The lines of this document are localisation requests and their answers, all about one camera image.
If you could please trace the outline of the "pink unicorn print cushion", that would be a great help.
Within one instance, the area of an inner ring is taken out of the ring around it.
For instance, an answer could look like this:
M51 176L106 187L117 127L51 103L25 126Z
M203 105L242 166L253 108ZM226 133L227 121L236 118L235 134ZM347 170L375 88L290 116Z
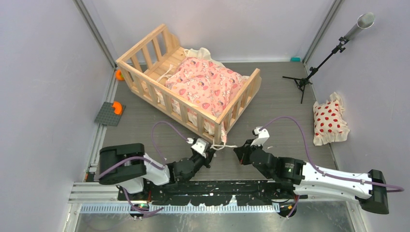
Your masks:
M200 110L219 117L249 77L211 58L206 48L184 49L185 59L157 78L166 88L195 104Z

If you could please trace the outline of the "wooden slatted pet bed frame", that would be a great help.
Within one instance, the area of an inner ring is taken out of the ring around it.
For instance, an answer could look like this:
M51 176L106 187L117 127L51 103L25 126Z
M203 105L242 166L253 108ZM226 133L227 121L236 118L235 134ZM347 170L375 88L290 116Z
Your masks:
M131 92L207 141L217 146L225 145L228 132L261 86L260 70L255 69L248 76L245 86L222 114L215 117L157 82L169 65L177 66L185 59L184 49L168 27L161 24L120 56L116 63Z

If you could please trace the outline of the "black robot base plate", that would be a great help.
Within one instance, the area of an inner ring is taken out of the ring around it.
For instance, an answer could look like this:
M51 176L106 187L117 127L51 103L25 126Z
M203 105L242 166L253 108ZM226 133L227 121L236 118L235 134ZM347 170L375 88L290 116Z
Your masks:
M295 200L293 190L272 180L187 181L161 186L144 181L141 192L128 196L156 206L226 206L233 199L238 206L258 206Z

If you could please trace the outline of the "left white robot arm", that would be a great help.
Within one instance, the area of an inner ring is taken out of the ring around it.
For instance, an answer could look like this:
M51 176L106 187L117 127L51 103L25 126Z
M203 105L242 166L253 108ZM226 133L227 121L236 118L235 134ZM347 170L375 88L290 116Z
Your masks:
M209 143L198 139L190 147L192 156L161 164L151 158L141 143L108 146L100 150L99 175L101 185L119 185L135 199L143 200L148 194L145 181L156 186L186 182L202 168L210 168L216 153Z

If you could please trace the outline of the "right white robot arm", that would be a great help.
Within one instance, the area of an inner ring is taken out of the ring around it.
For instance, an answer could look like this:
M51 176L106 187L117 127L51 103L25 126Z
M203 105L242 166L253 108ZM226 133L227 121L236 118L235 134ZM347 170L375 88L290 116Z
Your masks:
M389 214L386 181L382 171L347 173L314 166L310 162L290 157L275 157L252 145L252 140L234 148L240 164L252 165L265 178L274 180L276 192L282 198L291 195L322 195L357 203L367 212Z

